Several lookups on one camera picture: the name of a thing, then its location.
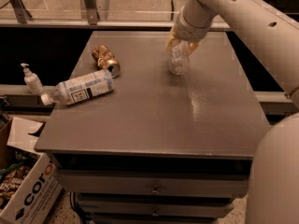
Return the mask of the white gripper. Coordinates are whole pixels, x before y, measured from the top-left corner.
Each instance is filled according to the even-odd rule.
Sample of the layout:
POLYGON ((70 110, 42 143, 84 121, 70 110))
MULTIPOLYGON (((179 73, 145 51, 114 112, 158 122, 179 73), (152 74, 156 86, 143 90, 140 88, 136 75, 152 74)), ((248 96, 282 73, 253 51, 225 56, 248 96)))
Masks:
POLYGON ((165 44, 165 51, 177 46, 180 40, 188 41, 187 53, 191 55, 198 47, 213 21, 213 12, 206 8, 190 8, 184 6, 173 26, 165 44))

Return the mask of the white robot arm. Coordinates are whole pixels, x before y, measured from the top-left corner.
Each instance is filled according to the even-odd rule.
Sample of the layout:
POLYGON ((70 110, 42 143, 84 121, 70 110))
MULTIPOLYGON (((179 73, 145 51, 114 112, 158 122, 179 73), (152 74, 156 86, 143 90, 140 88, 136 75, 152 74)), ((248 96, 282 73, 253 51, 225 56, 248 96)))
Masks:
MULTIPOLYGON (((194 51, 221 16, 294 104, 299 100, 299 28, 263 0, 187 0, 167 46, 185 40, 194 51)), ((299 224, 299 114, 274 125, 255 151, 246 224, 299 224)))

